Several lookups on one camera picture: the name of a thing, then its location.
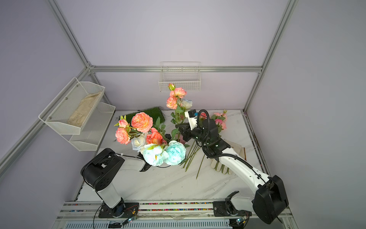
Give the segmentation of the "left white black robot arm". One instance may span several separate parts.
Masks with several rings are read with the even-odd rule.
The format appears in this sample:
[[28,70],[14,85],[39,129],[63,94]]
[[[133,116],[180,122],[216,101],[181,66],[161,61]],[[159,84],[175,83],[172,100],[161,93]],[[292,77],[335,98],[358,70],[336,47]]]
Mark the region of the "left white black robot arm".
[[81,169],[81,176],[110,209],[124,204],[112,181],[120,169],[146,172],[151,167],[140,153],[138,156],[117,154],[105,148]]

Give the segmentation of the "pink spray rose stem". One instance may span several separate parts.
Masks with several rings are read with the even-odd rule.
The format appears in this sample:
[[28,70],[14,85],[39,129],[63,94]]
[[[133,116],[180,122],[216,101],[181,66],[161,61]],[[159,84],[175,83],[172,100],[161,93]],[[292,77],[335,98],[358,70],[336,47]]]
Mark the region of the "pink spray rose stem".
[[185,111],[186,108],[183,105],[184,98],[187,92],[181,88],[176,87],[174,84],[169,84],[168,86],[170,93],[169,97],[166,101],[166,106],[173,110],[172,116],[172,123],[173,124],[182,124],[185,120]]

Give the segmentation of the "single pink red rose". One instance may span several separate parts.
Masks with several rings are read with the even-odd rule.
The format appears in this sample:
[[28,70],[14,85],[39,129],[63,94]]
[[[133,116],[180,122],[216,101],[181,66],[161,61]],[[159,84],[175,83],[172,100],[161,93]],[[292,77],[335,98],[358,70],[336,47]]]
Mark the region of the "single pink red rose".
[[[200,115],[197,115],[197,117],[195,119],[197,127],[199,125],[201,125],[202,121],[205,120],[205,119],[207,119],[207,114],[205,112],[203,112]],[[196,153],[198,152],[199,148],[200,148],[199,144],[196,141],[194,141],[191,145],[191,149],[189,150],[188,156],[185,159],[185,162],[184,162],[184,165],[183,165],[183,167],[185,169],[185,172],[187,172],[189,170],[189,167],[190,167]]]

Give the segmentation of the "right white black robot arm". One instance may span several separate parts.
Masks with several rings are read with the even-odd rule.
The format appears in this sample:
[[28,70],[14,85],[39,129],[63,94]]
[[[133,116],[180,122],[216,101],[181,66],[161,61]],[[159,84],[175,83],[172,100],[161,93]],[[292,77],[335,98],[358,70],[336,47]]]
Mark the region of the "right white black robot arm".
[[207,158],[227,166],[253,193],[251,197],[246,197],[234,191],[225,201],[215,201],[213,208],[216,216],[250,218],[254,213],[262,222],[271,224],[288,207],[282,179],[261,172],[239,156],[230,144],[219,136],[214,120],[205,119],[202,124],[198,124],[195,118],[190,118],[188,123],[177,124],[176,128],[185,141],[193,139],[201,143]]

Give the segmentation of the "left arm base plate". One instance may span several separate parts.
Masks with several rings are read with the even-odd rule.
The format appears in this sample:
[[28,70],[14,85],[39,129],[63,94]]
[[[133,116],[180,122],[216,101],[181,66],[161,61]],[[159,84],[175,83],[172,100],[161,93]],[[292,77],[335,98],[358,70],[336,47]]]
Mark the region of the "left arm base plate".
[[131,218],[137,215],[140,204],[138,202],[125,202],[118,204],[113,209],[109,208],[105,203],[102,204],[98,214],[98,218]]

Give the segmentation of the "pink rose bunch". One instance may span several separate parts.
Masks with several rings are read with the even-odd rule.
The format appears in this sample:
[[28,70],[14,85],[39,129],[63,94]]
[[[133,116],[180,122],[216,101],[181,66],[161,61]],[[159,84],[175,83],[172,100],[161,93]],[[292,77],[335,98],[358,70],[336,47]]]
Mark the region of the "pink rose bunch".
[[221,113],[219,112],[215,112],[212,116],[212,119],[216,120],[216,119],[220,119],[224,122],[227,121],[227,110],[223,110]]

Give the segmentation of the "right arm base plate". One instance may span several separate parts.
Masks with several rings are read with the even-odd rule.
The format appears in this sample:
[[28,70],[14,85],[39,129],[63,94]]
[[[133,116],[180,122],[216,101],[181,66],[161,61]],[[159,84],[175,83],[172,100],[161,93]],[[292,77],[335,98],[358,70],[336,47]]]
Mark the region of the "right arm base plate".
[[232,203],[227,201],[214,201],[213,202],[213,212],[215,217],[228,217],[228,216],[244,216],[250,217],[252,213],[245,210],[237,210]]

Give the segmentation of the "magenta rose stem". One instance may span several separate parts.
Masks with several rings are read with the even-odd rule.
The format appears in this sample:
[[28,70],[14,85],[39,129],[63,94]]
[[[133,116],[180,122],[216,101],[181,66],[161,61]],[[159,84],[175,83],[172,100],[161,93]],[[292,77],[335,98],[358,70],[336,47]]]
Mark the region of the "magenta rose stem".
[[[210,119],[210,120],[213,120],[214,121],[214,124],[215,124],[215,127],[216,128],[214,128],[214,132],[213,132],[213,134],[209,134],[209,136],[207,136],[205,139],[204,139],[204,141],[208,141],[209,143],[213,143],[214,142],[214,140],[216,139],[216,140],[218,140],[218,138],[220,138],[221,137],[221,135],[220,135],[220,132],[222,131],[222,130],[225,130],[226,129],[226,122],[224,122],[224,121],[222,121],[222,120],[220,120],[220,119],[216,119],[216,120],[214,120],[214,119]],[[210,127],[213,125],[213,121],[208,121],[207,122],[207,124],[209,124],[210,125]],[[200,166],[199,166],[199,169],[198,169],[198,172],[197,172],[197,175],[196,175],[196,179],[198,178],[198,176],[199,176],[199,173],[200,173],[200,171],[201,171],[201,167],[202,167],[202,165],[203,165],[203,161],[204,161],[204,159],[205,159],[205,155],[203,155],[203,157],[202,157],[202,160],[201,160],[201,163],[200,163]],[[219,164],[219,162],[214,162],[213,163],[213,168],[215,169],[215,168],[217,168],[217,166],[218,166],[218,164]]]

